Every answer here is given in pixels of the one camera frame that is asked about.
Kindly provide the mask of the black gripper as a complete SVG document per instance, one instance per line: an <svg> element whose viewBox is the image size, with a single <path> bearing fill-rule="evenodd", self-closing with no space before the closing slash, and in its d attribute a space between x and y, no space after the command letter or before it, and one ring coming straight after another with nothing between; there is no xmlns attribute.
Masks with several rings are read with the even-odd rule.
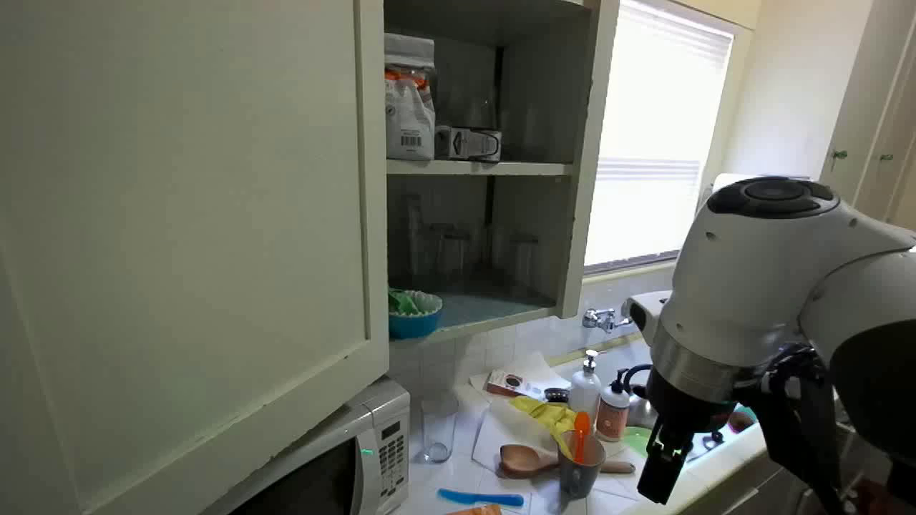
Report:
<svg viewBox="0 0 916 515"><path fill-rule="evenodd" d="M653 505L667 505L691 449L691 435L720 430L733 405L710 405L684 395L658 372L650 372L647 402L654 410L654 423L647 442L637 492Z"/></svg>

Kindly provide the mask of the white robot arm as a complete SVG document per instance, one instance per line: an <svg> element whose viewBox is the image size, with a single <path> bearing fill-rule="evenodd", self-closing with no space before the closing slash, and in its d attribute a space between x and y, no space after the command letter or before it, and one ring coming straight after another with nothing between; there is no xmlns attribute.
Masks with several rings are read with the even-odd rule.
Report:
<svg viewBox="0 0 916 515"><path fill-rule="evenodd" d="M889 505L912 505L912 233L820 183L746 179L704 201L671 290L631 297L625 316L653 355L644 499L664 505L691 438L744 405L767 455L826 513L842 509L839 420L889 458Z"/></svg>

